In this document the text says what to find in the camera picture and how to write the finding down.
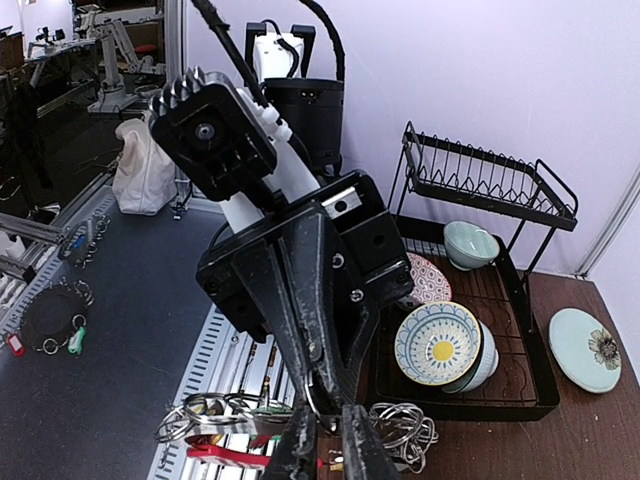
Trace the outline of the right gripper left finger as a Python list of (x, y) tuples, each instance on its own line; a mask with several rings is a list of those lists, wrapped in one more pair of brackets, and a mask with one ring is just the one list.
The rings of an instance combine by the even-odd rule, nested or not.
[(264, 470), (265, 480), (312, 480), (317, 475), (317, 419), (309, 405), (299, 405)]

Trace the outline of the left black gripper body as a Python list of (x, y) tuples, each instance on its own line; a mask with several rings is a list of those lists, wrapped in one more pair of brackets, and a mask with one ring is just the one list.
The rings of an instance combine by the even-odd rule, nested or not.
[(354, 171), (206, 251), (203, 291), (240, 332), (263, 342), (292, 311), (332, 327), (340, 345), (368, 343), (382, 308), (413, 288), (410, 262), (374, 180)]

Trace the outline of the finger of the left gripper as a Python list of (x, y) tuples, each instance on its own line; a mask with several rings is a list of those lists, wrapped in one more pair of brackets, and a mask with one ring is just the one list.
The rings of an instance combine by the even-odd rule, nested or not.
[(312, 400), (301, 386), (299, 363), (291, 341), (290, 321), (293, 319), (290, 290), (285, 278), (278, 239), (265, 239), (243, 246), (234, 255), (232, 265), (247, 290), (250, 299), (275, 335), (296, 392)]
[(318, 410), (338, 410), (348, 396), (333, 322), (333, 269), (330, 247), (336, 240), (328, 216), (308, 209), (283, 228), (279, 249), (290, 290), (291, 341), (301, 386)]

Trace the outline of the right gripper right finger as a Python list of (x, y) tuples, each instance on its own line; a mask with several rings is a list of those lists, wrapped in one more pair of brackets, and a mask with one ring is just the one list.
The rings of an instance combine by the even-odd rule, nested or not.
[(343, 405), (340, 427), (345, 479), (400, 478), (362, 405)]

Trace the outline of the keyring bundle with coloured tags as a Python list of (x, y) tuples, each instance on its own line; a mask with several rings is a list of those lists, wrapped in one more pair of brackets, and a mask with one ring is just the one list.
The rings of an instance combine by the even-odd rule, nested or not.
[[(317, 419), (317, 439), (323, 434), (341, 437), (341, 412), (323, 415), (313, 400), (288, 406), (268, 395), (204, 392), (187, 396), (173, 412), (185, 424), (176, 430), (165, 415), (155, 432), (159, 443), (184, 440), (189, 454), (223, 466), (264, 472), (281, 435), (299, 405), (309, 405)], [(439, 435), (434, 421), (414, 404), (376, 403), (366, 409), (386, 453), (396, 468), (420, 473), (426, 452)]]

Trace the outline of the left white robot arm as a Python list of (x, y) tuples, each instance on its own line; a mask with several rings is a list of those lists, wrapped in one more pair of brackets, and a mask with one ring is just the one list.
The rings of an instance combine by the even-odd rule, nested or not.
[(246, 83), (190, 75), (185, 168), (210, 199), (239, 207), (197, 281), (238, 330), (273, 334), (296, 388), (333, 412), (356, 398), (380, 310), (412, 290), (404, 244), (371, 177), (321, 182), (339, 162), (343, 76), (258, 82), (216, 7), (196, 9)]

